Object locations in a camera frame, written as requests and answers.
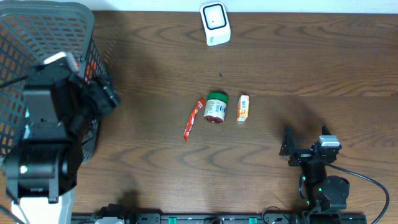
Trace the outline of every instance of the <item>green connector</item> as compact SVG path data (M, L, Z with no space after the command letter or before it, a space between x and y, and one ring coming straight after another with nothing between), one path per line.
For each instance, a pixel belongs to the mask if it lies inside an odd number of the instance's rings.
M249 218L249 224L257 224L257 218Z
M169 218L169 224L177 224L177 218Z

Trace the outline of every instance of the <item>plastic basket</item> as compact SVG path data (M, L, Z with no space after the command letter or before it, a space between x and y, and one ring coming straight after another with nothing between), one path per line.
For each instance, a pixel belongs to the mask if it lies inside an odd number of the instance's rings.
M31 65L58 52L71 52L87 83L105 73L93 39L94 15L75 2L0 2L0 83L24 76ZM24 82L0 93L0 158L18 142L26 108ZM85 162L94 153L98 121L84 138Z

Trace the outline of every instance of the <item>red wrapper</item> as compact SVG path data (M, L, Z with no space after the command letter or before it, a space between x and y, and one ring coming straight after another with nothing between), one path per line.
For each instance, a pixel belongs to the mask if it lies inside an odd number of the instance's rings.
M187 127L185 128L184 131L184 139L185 141L188 141L189 134L191 133L192 127L193 127L193 122L195 120L195 117L197 116L197 113L205 106L205 100L202 98L198 101L197 106L195 109L193 109L191 116L189 116L189 120L187 123Z

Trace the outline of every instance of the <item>square button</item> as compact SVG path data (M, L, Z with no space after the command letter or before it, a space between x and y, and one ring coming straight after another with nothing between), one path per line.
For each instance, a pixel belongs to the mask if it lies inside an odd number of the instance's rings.
M203 11L205 13L206 23L209 29L216 29L226 25L221 5L216 4L213 6L207 6Z

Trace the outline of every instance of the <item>white wall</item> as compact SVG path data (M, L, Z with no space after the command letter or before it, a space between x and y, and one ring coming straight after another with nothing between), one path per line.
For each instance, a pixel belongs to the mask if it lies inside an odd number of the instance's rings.
M206 0L58 0L91 10L199 11ZM398 13L398 0L222 0L229 12Z

